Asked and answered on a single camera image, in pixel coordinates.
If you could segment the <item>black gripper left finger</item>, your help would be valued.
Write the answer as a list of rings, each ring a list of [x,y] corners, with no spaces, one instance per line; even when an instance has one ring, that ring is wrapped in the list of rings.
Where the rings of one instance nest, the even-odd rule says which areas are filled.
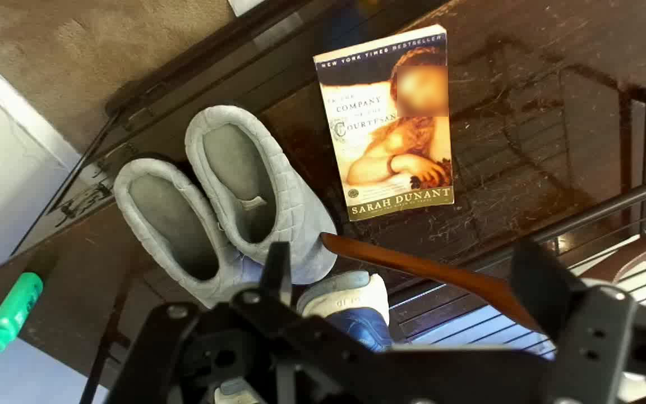
[[[193,303],[158,305],[136,339],[105,404],[204,404],[206,391],[179,371],[203,310]]]

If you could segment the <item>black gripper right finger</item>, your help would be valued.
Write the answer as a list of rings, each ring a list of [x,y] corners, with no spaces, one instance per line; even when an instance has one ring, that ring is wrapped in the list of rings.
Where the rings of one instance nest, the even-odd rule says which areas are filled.
[[[515,248],[509,284],[556,346],[544,376],[544,404],[616,404],[631,347],[632,297],[613,284],[586,284],[531,240]]]

